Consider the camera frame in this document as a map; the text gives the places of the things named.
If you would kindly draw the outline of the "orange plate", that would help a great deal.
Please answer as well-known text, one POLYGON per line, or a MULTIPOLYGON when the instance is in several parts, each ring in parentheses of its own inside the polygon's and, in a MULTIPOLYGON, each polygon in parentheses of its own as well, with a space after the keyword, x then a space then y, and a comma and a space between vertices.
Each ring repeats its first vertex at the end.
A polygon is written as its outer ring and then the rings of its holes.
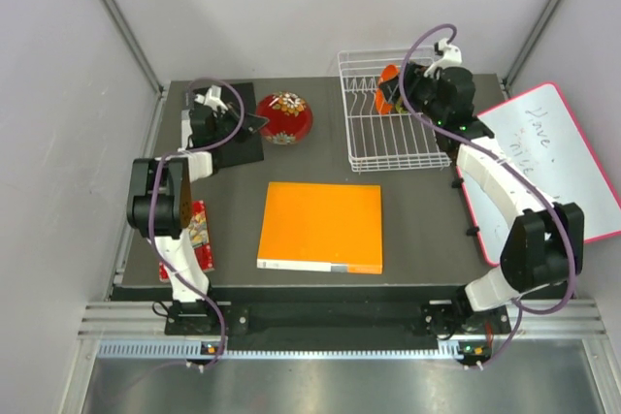
POLYGON ((380 115, 391 112, 402 113, 404 111, 401 93, 398 85, 399 69, 390 64, 383 69, 375 95, 376 111, 380 115))

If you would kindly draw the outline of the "red floral plate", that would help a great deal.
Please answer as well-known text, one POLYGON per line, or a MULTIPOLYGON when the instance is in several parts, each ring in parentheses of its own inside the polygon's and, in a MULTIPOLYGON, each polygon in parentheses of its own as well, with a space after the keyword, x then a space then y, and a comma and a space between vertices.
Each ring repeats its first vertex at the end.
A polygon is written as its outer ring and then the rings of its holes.
POLYGON ((259 130, 270 143, 292 145, 299 143, 311 131, 313 114, 307 101, 290 91, 279 91, 264 97, 256 114, 268 119, 259 130))

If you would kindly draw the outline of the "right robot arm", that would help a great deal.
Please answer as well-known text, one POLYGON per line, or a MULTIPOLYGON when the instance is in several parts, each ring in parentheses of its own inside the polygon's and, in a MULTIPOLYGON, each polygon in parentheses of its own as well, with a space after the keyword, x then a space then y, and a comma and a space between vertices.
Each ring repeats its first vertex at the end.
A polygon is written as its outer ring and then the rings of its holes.
POLYGON ((453 321, 472 333, 488 310, 562 282, 582 270, 584 213, 538 190, 506 159, 493 131, 474 114, 474 78, 462 67, 434 69, 414 62, 380 74, 376 106, 409 111, 436 134, 452 163, 486 194, 509 228, 497 267, 461 287, 452 300, 453 321))

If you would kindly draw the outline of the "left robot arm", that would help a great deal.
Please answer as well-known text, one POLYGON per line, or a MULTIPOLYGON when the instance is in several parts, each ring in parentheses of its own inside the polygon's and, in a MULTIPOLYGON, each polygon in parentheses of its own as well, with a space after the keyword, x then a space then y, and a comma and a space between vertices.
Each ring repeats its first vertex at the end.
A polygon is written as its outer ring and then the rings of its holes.
POLYGON ((210 282, 191 241, 191 184, 217 172, 220 148, 247 141, 267 124, 266 117, 239 112, 230 104, 214 109, 197 106, 181 119, 181 148, 165 158, 138 158, 132 163, 128 224, 159 254, 173 288, 173 300, 192 303, 185 318, 199 333, 217 327, 220 311, 205 301, 210 282))

